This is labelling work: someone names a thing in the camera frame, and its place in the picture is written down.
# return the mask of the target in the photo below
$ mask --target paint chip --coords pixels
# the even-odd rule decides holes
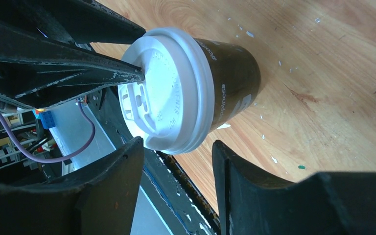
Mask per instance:
[[[231,126],[230,124],[224,123],[221,126],[219,126],[217,129],[229,128],[230,126]]]
[[[249,37],[252,37],[252,38],[254,38],[254,34],[253,34],[253,33],[251,33],[251,32],[249,32],[249,31],[247,31],[247,32],[246,32],[246,34],[247,34],[247,35],[249,35]]]
[[[278,163],[278,160],[277,160],[276,158],[274,158],[273,156],[272,156],[272,160],[273,160],[275,163]]]

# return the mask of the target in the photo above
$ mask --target gray floor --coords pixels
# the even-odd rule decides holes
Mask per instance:
[[[79,149],[90,136],[90,126],[82,117],[75,100],[59,105],[51,111],[56,127],[51,128],[50,131],[61,152],[67,155]],[[80,169],[115,150],[90,109],[85,107],[84,111],[95,124],[96,134],[90,146],[71,159],[74,170]],[[172,232],[154,208],[142,187],[139,187],[131,235],[152,234],[171,235]]]

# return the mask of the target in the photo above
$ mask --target wooden table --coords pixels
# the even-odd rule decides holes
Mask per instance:
[[[292,181],[316,171],[376,171],[376,0],[100,2],[147,30],[175,26],[255,56],[262,85],[254,105],[176,156],[215,209],[216,139]],[[95,48],[120,58],[126,46]]]

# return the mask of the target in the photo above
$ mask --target blue plastic object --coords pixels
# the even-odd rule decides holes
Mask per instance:
[[[55,127],[54,119],[52,118],[51,111],[45,111],[39,114],[40,120],[44,129],[48,130],[51,127]]]

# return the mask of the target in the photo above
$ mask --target cup lid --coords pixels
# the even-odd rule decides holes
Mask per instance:
[[[192,65],[179,44],[166,36],[143,36],[123,61],[142,68],[145,81],[118,86],[126,125],[144,146],[167,150],[183,145],[194,129],[198,91]]]

